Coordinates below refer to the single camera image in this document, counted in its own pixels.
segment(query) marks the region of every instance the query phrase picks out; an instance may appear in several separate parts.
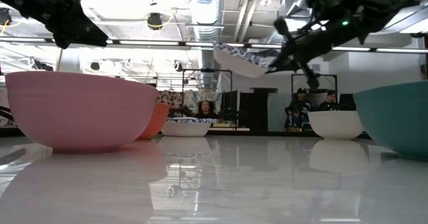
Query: teal bowl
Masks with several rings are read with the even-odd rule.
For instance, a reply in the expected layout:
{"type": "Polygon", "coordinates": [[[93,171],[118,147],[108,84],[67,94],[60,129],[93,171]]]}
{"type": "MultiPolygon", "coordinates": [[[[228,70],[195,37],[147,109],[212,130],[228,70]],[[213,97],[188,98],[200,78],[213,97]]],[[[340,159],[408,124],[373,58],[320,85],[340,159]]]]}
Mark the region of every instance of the teal bowl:
{"type": "Polygon", "coordinates": [[[406,158],[428,160],[428,81],[359,92],[354,100],[377,144],[406,158]]]}

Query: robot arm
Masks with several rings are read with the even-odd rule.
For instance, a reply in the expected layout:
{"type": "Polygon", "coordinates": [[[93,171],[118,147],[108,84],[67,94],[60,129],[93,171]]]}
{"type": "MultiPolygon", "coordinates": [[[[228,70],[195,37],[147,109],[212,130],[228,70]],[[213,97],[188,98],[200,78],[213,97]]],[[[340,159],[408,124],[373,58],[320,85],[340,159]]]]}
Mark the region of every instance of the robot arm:
{"type": "Polygon", "coordinates": [[[71,43],[107,46],[108,36],[85,16],[81,0],[0,0],[23,17],[32,17],[53,33],[58,47],[71,43]]]}
{"type": "Polygon", "coordinates": [[[326,54],[333,47],[354,38],[364,44],[370,33],[382,30],[403,8],[418,5],[416,0],[307,0],[313,10],[309,24],[292,36],[284,18],[278,18],[274,26],[284,36],[281,53],[272,62],[277,71],[302,69],[311,88],[319,86],[317,75],[308,62],[326,54]],[[314,24],[322,25],[312,30],[314,24]]]}

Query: glossy table surface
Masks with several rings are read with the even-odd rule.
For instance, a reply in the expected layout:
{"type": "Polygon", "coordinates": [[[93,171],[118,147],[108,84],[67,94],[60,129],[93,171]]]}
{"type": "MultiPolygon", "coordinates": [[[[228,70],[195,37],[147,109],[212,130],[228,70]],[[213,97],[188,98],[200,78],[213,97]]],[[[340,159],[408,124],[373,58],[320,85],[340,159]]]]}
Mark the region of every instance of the glossy table surface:
{"type": "Polygon", "coordinates": [[[0,138],[1,224],[426,223],[428,163],[371,141],[163,137],[52,154],[0,138]]]}

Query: orange bowl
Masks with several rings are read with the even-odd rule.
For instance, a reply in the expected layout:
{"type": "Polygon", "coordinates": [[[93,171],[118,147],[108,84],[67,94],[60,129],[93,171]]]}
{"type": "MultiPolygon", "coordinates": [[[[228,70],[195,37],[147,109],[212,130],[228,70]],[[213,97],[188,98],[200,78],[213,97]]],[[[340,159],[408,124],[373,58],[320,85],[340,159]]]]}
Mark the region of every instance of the orange bowl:
{"type": "Polygon", "coordinates": [[[150,123],[144,132],[138,137],[139,140],[147,140],[155,136],[161,131],[163,125],[167,121],[169,105],[163,103],[156,103],[150,123]]]}

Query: person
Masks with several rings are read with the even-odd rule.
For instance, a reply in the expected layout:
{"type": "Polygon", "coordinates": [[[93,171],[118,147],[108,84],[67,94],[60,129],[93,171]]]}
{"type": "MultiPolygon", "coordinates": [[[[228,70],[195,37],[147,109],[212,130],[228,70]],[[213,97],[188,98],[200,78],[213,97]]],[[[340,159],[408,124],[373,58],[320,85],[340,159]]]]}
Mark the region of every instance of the person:
{"type": "Polygon", "coordinates": [[[195,115],[195,118],[210,118],[218,119],[216,113],[214,113],[214,103],[211,101],[201,101],[198,103],[198,113],[195,115]]]}
{"type": "Polygon", "coordinates": [[[336,102],[336,92],[334,90],[327,91],[326,101],[321,103],[316,111],[334,111],[338,109],[338,104],[336,102]]]}
{"type": "Polygon", "coordinates": [[[309,123],[308,113],[311,110],[312,104],[306,100],[306,89],[298,89],[293,102],[286,108],[287,117],[292,116],[292,128],[301,129],[303,125],[309,123]]]}

